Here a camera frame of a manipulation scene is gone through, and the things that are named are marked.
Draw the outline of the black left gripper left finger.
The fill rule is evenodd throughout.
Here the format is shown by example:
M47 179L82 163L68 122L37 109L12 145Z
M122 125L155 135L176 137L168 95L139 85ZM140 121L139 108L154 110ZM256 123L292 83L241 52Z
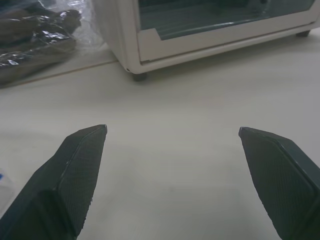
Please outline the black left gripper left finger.
M97 185L105 124L67 136L38 168L0 219L2 240L75 240Z

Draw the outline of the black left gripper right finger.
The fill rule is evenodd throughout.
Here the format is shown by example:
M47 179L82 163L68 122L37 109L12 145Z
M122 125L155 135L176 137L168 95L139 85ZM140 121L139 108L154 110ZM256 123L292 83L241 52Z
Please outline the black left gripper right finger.
M320 238L320 169L292 140L241 127L251 179L282 240Z

